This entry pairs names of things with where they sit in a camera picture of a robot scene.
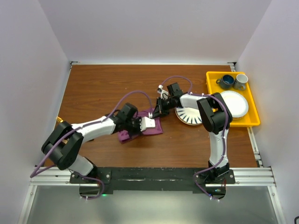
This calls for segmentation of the purple cloth napkin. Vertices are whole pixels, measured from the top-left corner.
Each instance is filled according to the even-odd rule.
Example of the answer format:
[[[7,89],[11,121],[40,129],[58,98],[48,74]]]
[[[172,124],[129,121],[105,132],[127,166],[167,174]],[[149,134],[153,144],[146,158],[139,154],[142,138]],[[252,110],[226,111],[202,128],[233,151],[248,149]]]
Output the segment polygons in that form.
[[[160,118],[156,118],[154,128],[146,129],[145,131],[142,132],[142,134],[136,134],[131,137],[129,136],[129,134],[126,130],[123,130],[121,132],[118,132],[118,140],[120,143],[123,144],[123,143],[129,142],[141,135],[157,135],[157,134],[162,134],[162,133],[163,133],[163,129],[161,126]]]

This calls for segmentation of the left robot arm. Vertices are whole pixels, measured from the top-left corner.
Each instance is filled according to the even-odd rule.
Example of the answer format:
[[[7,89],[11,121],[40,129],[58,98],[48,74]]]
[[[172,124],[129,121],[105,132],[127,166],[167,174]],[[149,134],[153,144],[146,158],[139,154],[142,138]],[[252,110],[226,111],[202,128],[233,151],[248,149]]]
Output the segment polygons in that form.
[[[95,138],[127,131],[129,136],[140,134],[145,125],[137,116],[137,108],[126,103],[117,114],[106,115],[94,121],[81,124],[59,123],[42,146],[41,151],[60,169],[69,169],[80,174],[86,183],[96,180],[97,167],[87,158],[79,155],[81,146]]]

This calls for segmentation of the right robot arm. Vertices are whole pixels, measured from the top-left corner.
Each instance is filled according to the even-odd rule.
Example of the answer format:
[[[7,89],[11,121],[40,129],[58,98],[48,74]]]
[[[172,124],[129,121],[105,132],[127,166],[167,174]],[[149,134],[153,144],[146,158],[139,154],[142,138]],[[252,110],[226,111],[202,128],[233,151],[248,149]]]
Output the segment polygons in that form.
[[[209,133],[211,153],[208,167],[195,173],[195,180],[219,183],[229,172],[227,137],[233,119],[221,94],[184,93],[178,83],[168,85],[167,91],[159,85],[157,92],[160,97],[157,98],[153,118],[164,117],[176,107],[198,109],[201,123]]]

